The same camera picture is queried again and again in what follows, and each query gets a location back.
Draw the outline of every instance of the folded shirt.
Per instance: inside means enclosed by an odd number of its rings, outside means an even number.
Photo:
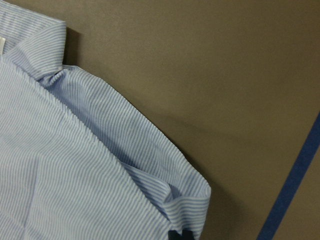
[[[0,239],[199,239],[207,181],[109,84],[62,64],[65,37],[0,0]]]

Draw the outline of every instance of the shirt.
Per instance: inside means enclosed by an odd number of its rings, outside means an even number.
[[[199,239],[211,188],[121,94],[63,65],[66,23],[0,0],[0,239]]]

